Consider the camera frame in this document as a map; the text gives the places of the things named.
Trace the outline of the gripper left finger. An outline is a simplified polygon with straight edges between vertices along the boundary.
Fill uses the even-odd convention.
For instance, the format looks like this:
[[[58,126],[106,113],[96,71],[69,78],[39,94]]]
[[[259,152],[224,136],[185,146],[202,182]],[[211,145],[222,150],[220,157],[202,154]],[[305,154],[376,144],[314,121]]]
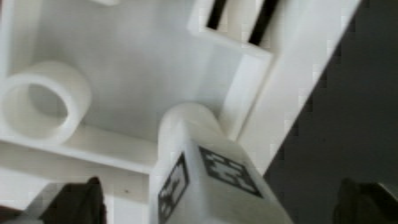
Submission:
[[[49,183],[10,224],[106,224],[97,177],[80,183]]]

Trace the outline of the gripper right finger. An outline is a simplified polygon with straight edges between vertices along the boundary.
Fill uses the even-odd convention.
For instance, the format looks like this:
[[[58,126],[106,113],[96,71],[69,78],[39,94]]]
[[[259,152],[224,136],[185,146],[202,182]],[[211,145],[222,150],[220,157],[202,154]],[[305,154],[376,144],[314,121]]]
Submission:
[[[398,186],[341,180],[332,224],[398,224]]]

